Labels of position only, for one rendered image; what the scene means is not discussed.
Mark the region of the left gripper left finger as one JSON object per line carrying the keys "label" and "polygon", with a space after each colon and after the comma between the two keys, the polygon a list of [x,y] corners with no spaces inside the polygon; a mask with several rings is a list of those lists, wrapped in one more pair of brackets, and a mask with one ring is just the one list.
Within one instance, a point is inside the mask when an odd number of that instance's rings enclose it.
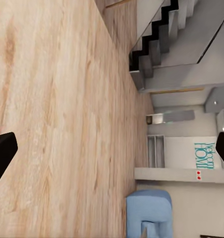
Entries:
{"label": "left gripper left finger", "polygon": [[18,151],[17,141],[13,132],[0,135],[0,179],[9,166],[16,152]]}

